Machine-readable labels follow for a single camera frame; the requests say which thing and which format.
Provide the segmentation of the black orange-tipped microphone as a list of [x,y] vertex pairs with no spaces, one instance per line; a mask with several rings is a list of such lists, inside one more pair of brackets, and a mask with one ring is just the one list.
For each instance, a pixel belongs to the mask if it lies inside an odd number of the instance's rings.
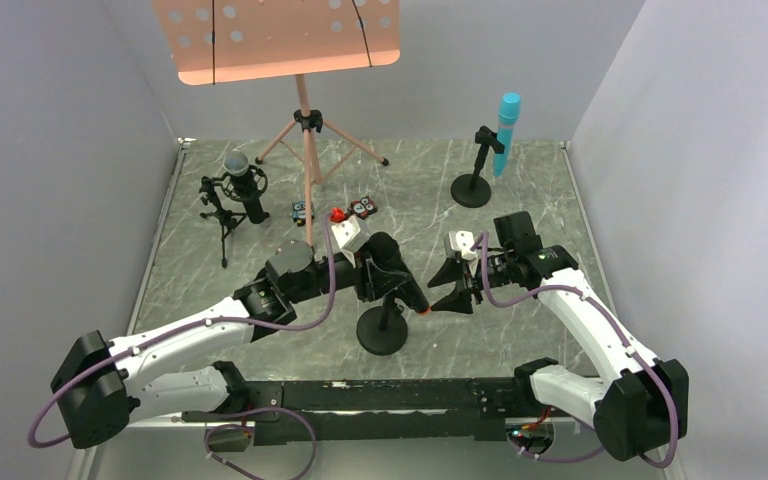
[[424,315],[430,311],[427,297],[403,260],[399,243],[392,236],[383,231],[374,233],[365,244],[365,253],[378,266],[401,273],[401,285],[390,293],[394,293],[398,300],[418,314]]

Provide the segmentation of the black round-base mic stand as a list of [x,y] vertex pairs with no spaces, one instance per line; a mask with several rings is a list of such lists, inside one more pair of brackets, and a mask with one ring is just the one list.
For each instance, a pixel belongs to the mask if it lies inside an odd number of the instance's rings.
[[504,153],[505,145],[498,140],[497,133],[486,125],[481,126],[474,135],[474,142],[479,146],[471,174],[458,176],[451,184],[453,200],[466,208],[477,209],[485,206],[492,196],[491,186],[481,176],[490,151]]
[[409,332],[402,311],[394,294],[386,295],[380,306],[365,311],[356,324],[360,346],[377,356],[389,356],[399,351]]

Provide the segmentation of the blue microphone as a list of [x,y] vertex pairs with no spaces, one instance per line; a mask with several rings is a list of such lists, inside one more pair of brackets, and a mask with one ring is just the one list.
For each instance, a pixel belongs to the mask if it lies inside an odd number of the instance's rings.
[[504,146],[502,153],[496,153],[493,159],[493,174],[500,177],[508,163],[511,153],[511,144],[514,136],[514,127],[521,112],[521,97],[516,92],[507,92],[502,95],[498,109],[497,140]]

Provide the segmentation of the black shock mount tripod stand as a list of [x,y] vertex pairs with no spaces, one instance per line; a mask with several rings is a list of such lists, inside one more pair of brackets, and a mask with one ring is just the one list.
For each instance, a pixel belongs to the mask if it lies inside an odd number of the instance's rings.
[[[223,174],[219,177],[202,176],[200,179],[199,194],[200,201],[205,206],[211,205],[214,208],[213,212],[201,212],[200,217],[203,219],[215,218],[219,222],[221,266],[222,268],[226,268],[228,266],[226,239],[244,220],[249,219],[243,204],[241,202],[232,200],[229,197],[229,194],[231,194],[229,181],[227,179],[223,179],[222,176]],[[240,203],[243,206],[243,211],[234,212],[231,209],[225,208],[219,193],[222,193],[230,201]]]

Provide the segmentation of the black silver-grille microphone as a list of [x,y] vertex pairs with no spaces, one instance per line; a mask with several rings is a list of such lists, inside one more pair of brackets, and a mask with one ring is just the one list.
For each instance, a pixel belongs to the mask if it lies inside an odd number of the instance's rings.
[[231,188],[229,197],[243,204],[253,224],[263,223],[270,216],[260,201],[268,187],[264,171],[257,165],[251,165],[248,157],[239,150],[232,150],[224,156],[223,168],[222,178],[229,181]]

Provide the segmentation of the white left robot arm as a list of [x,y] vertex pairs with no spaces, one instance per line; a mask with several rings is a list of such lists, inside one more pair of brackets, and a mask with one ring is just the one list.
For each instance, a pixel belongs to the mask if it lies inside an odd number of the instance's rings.
[[169,413],[230,415],[250,406],[249,389],[234,363],[217,361],[180,371],[186,360],[278,331],[322,324],[338,291],[351,288],[363,302],[399,297],[413,275],[398,242],[385,232],[350,241],[346,251],[326,246],[317,259],[303,241],[285,241],[255,278],[218,303],[184,319],[130,336],[105,339],[98,330],[78,337],[56,371],[50,406],[66,434],[28,443],[45,448],[68,441],[76,449],[100,445],[133,422]]

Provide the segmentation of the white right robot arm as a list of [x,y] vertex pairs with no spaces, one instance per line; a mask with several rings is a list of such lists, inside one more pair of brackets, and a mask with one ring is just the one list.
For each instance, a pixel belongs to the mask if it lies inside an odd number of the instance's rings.
[[594,377],[542,358],[514,371],[513,411],[559,409],[593,429],[603,451],[639,457],[665,469],[687,433],[689,375],[676,359],[662,360],[637,340],[595,293],[562,246],[546,246],[526,211],[494,220],[499,246],[482,232],[452,231],[445,261],[429,286],[454,286],[433,305],[462,314],[488,301],[497,308],[535,298],[573,335],[596,368]]

